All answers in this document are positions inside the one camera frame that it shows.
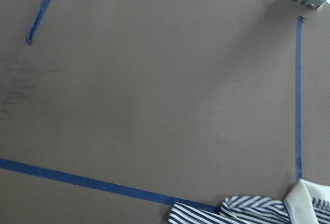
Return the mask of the blue white striped polo shirt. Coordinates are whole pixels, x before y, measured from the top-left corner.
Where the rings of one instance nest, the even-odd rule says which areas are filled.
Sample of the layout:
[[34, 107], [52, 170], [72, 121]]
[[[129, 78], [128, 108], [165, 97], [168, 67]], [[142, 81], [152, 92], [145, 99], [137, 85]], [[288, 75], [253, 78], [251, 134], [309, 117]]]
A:
[[329, 223], [329, 186], [300, 179], [283, 201], [227, 197], [217, 214], [174, 203], [168, 223]]

